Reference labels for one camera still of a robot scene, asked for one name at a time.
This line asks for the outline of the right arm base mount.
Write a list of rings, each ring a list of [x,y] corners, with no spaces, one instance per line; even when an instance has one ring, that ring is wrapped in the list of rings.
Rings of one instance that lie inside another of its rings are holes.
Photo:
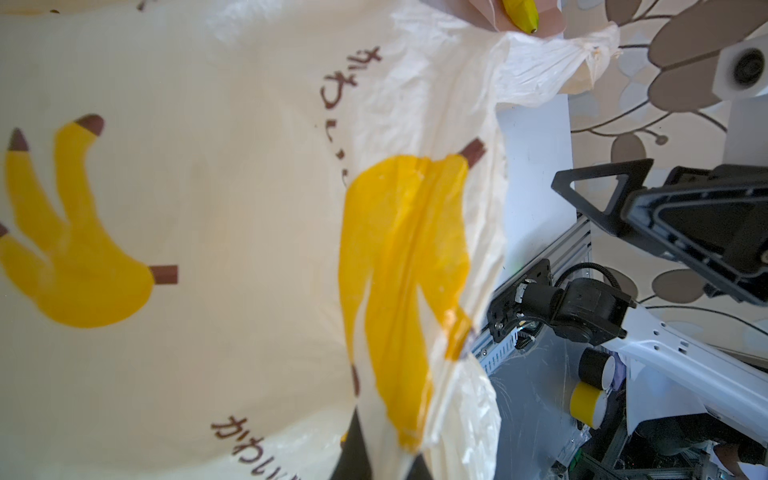
[[[539,259],[498,289],[486,315],[487,330],[495,343],[501,343],[519,325],[521,318],[525,319],[521,305],[527,286],[550,286],[551,277],[550,261]]]

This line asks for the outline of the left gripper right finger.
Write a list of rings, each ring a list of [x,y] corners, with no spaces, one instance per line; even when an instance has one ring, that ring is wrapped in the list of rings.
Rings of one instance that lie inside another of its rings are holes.
[[[418,455],[414,459],[411,469],[406,476],[406,480],[433,480],[423,454]]]

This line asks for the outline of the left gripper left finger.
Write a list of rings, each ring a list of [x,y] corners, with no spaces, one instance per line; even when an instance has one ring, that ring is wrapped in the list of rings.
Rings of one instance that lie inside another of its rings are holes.
[[[358,412],[354,411],[347,439],[330,480],[371,480],[372,469],[360,426]]]

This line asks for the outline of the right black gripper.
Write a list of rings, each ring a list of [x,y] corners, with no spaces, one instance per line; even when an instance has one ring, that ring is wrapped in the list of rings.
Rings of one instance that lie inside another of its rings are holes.
[[[709,297],[767,304],[767,168],[676,167],[643,189],[652,159],[559,171],[551,188],[608,234],[631,228],[704,278]]]

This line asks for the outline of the banana print plastic bag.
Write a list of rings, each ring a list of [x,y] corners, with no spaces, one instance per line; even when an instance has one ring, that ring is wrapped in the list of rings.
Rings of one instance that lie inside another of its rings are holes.
[[[1,475],[490,479],[497,118],[591,88],[419,1],[1,5]]]

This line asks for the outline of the green yellow pepper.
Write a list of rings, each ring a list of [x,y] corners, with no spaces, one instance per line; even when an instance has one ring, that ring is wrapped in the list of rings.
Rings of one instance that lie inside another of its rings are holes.
[[[503,0],[502,5],[507,17],[517,29],[526,34],[538,31],[540,17],[534,0]]]

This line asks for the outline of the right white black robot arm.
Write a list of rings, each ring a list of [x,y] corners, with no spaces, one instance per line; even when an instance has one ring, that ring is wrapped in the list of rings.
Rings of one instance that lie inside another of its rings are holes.
[[[593,224],[652,255],[684,264],[709,296],[767,303],[767,170],[678,167],[648,188],[649,159],[558,172],[552,188]],[[565,276],[526,283],[512,313],[565,339],[602,346],[696,395],[717,418],[767,439],[767,376],[678,332],[613,282]]]

